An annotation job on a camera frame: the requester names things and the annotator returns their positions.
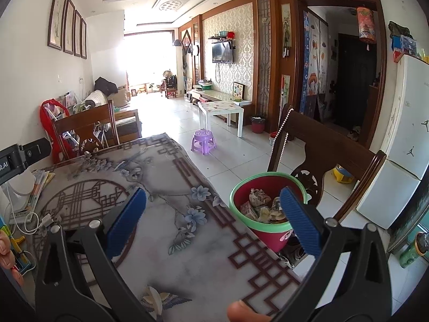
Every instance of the cartoon curtain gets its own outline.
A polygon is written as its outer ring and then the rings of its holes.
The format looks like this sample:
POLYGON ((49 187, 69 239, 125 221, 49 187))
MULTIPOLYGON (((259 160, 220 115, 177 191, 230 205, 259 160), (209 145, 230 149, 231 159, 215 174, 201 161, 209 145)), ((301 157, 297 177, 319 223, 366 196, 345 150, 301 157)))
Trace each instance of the cartoon curtain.
POLYGON ((316 104, 323 120, 328 68, 328 27, 304 11, 304 77, 299 111, 313 118, 316 104))

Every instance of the coffee table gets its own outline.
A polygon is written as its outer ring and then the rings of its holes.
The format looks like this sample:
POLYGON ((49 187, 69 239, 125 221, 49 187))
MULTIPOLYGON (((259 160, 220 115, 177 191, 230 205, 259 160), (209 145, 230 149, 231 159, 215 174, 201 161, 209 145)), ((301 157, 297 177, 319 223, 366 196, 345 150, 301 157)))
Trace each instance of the coffee table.
POLYGON ((231 125, 231 114, 239 114, 239 125, 237 136, 239 138, 242 137, 243 133, 243 117, 244 117, 244 109, 234 102, 227 101, 217 101, 217 102, 208 102, 208 103, 198 103, 199 107, 199 128, 203 129, 205 126, 206 130, 210 131, 211 125, 210 120, 212 116, 215 115, 227 115, 227 125, 231 125))
MULTIPOLYGON (((272 315, 298 288, 294 273, 232 216, 186 151, 165 133, 47 170, 55 177, 36 212, 50 213, 65 230, 102 217, 126 200, 132 188, 145 190, 146 210, 113 262, 139 299, 147 296, 148 286, 161 296, 176 296, 162 310, 166 322, 225 321, 227 306, 239 299, 272 315)), ((43 235, 27 241, 40 258, 43 235)), ((86 258, 81 256, 80 262, 94 298, 106 304, 86 258)), ((148 301, 142 303, 150 311, 148 301)))

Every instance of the pearl chain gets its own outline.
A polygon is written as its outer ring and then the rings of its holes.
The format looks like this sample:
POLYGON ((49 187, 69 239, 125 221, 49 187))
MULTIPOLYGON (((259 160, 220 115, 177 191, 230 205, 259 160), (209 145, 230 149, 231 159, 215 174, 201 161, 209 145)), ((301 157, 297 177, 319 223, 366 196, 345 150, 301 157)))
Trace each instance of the pearl chain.
MULTIPOLYGON (((272 155, 272 151, 274 150, 275 141, 276 141, 277 137, 280 135, 280 133, 282 132, 282 129, 283 129, 284 125, 286 124, 286 121, 289 118, 289 114, 290 114, 290 112, 292 110, 293 110, 293 108, 289 108, 289 111, 287 112, 286 118, 284 119, 282 125, 280 126, 280 129, 278 130, 278 132, 277 132, 277 134, 276 134, 276 136, 274 138, 274 141, 272 142, 271 155, 272 155)), ((282 159, 284 147, 286 146, 286 142, 287 142, 287 137, 288 136, 289 136, 289 132, 286 132, 286 138, 284 139, 284 144, 283 144, 283 148, 282 148, 282 154, 280 155, 280 160, 282 159)))

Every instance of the purple stool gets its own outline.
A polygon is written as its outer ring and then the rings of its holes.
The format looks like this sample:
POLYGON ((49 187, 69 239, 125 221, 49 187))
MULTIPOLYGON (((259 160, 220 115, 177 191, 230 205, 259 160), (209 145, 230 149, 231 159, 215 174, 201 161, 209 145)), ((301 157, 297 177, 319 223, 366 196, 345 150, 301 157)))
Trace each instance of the purple stool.
POLYGON ((211 149, 216 148, 215 138, 213 133, 207 130, 198 130, 194 133, 192 138, 191 151, 197 150, 202 152, 203 155, 207 155, 211 149))

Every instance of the refrigerator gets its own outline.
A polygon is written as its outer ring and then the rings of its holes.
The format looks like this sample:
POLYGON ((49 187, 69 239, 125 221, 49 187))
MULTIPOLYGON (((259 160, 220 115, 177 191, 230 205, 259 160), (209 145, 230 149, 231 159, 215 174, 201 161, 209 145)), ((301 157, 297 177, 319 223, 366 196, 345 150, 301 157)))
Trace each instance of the refrigerator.
POLYGON ((387 229, 405 208, 429 164, 429 65, 403 55, 381 147, 387 158, 357 211, 387 229))

